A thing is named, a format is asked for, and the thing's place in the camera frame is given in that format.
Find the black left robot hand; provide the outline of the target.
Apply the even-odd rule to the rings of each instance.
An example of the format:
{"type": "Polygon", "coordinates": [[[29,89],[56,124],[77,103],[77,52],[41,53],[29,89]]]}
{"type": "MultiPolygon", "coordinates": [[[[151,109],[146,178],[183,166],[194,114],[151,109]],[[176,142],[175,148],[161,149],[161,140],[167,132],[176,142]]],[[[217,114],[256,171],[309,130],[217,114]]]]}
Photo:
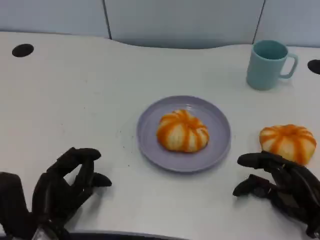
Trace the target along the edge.
{"type": "Polygon", "coordinates": [[[96,188],[110,187],[107,176],[94,172],[94,161],[100,157],[94,148],[72,147],[63,153],[41,174],[34,188],[34,217],[64,227],[96,188]]]}

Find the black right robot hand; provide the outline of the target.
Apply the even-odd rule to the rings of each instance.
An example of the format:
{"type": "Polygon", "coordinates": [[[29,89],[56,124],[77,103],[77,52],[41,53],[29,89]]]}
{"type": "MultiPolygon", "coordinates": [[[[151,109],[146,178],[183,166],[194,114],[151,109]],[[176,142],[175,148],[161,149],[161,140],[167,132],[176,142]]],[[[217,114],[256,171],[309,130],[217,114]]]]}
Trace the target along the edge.
{"type": "Polygon", "coordinates": [[[263,169],[272,175],[275,183],[250,174],[233,190],[235,197],[253,195],[268,199],[282,214],[304,223],[307,236],[320,237],[320,181],[310,170],[264,150],[243,154],[237,163],[263,169]]]}

